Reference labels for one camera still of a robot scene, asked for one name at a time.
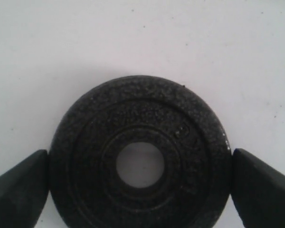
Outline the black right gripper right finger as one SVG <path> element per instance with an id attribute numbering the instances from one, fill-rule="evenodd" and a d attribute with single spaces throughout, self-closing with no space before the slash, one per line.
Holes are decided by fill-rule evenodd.
<path id="1" fill-rule="evenodd" d="M 285 175 L 244 149 L 233 153 L 232 200 L 246 228 L 285 228 Z"/>

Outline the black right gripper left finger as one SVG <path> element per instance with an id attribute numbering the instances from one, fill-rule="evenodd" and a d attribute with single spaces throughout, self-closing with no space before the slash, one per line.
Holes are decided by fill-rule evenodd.
<path id="1" fill-rule="evenodd" d="M 38 150 L 0 176 L 0 228 L 35 227 L 48 197 L 48 152 Z"/>

